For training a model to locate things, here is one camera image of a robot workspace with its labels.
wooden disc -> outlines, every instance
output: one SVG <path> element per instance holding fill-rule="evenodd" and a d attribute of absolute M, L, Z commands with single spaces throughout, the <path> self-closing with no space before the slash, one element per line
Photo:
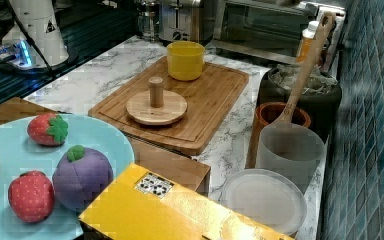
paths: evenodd
<path fill-rule="evenodd" d="M 163 91 L 164 105 L 154 108 L 150 104 L 150 92 L 140 92 L 126 104 L 127 113 L 135 121 L 145 125 L 168 125 L 180 120 L 188 108 L 186 100 L 175 92 Z"/>

brown pot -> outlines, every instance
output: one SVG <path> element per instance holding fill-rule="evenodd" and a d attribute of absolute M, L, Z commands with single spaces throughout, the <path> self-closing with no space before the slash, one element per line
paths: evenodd
<path fill-rule="evenodd" d="M 286 103 L 282 102 L 266 102 L 255 109 L 245 168 L 255 167 L 260 132 L 279 117 L 285 106 Z M 296 107 L 292 115 L 292 123 L 308 128 L 311 118 L 304 110 Z"/>

red strawberry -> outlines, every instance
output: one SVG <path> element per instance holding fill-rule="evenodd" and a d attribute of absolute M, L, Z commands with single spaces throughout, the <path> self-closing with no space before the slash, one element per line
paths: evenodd
<path fill-rule="evenodd" d="M 45 113 L 35 117 L 27 127 L 27 133 L 33 141 L 46 145 L 58 146 L 64 143 L 68 134 L 68 124 L 55 113 Z"/>
<path fill-rule="evenodd" d="M 20 175 L 8 188 L 8 201 L 12 210 L 24 222 L 39 222 L 47 218 L 54 208 L 54 188 L 40 171 Z"/>

toy fruit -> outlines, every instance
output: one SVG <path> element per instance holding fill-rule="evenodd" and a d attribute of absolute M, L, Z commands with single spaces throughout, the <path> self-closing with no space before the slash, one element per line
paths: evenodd
<path fill-rule="evenodd" d="M 45 113 L 35 117 L 27 126 L 27 133 L 36 143 L 46 146 L 59 146 L 68 134 L 68 124 L 55 113 Z"/>
<path fill-rule="evenodd" d="M 55 196 L 68 209 L 82 212 L 111 183 L 113 171 L 107 157 L 81 145 L 71 147 L 52 176 Z"/>
<path fill-rule="evenodd" d="M 54 189 L 51 181 L 40 171 L 21 174 L 8 188 L 12 210 L 24 222 L 46 219 L 54 208 Z"/>

white lid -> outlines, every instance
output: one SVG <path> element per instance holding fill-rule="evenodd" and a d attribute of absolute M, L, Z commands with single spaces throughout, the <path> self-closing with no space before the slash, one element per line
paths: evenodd
<path fill-rule="evenodd" d="M 315 32 L 317 30 L 317 27 L 319 26 L 319 21 L 311 21 L 308 24 L 308 30 Z"/>
<path fill-rule="evenodd" d="M 290 235 L 307 214 L 304 196 L 295 184 L 265 169 L 247 169 L 230 176 L 221 203 L 274 230 Z"/>

